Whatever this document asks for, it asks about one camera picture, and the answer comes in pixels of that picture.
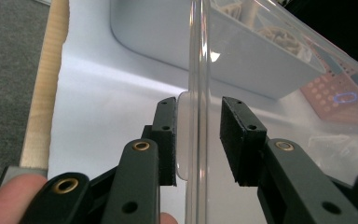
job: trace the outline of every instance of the human finger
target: human finger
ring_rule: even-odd
[[[176,219],[168,213],[161,213],[159,215],[160,224],[178,224]]]
[[[47,180],[42,175],[19,175],[0,188],[0,224],[19,223],[31,200]]]

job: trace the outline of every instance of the clear plastic container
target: clear plastic container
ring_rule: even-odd
[[[352,184],[358,63],[272,1],[192,4],[189,92],[179,98],[177,139],[186,223],[264,221],[255,188],[234,182],[220,142],[222,96],[245,102],[270,138],[298,143],[327,175]]]

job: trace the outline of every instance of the brass insert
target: brass insert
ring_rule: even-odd
[[[78,184],[79,181],[75,178],[61,179],[60,181],[58,181],[53,185],[53,191],[58,194],[69,193],[72,190],[74,190]]]
[[[132,148],[137,151],[145,151],[150,148],[150,144],[147,142],[137,142],[132,145]]]
[[[293,149],[295,149],[292,144],[288,143],[288,142],[276,142],[275,146],[280,148],[281,150],[284,151],[291,151]]]

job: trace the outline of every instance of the wooden edge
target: wooden edge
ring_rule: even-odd
[[[48,169],[51,122],[54,112],[62,44],[68,34],[69,0],[53,0],[34,85],[20,167]]]

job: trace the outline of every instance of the black bracket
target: black bracket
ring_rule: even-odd
[[[89,179],[58,175],[38,192],[21,223],[159,223],[159,186],[176,185],[174,97],[158,103],[153,125],[123,149],[119,165]]]
[[[268,223],[358,223],[358,203],[298,144],[269,140],[267,129],[244,102],[223,97],[220,136],[235,181],[258,187]]]

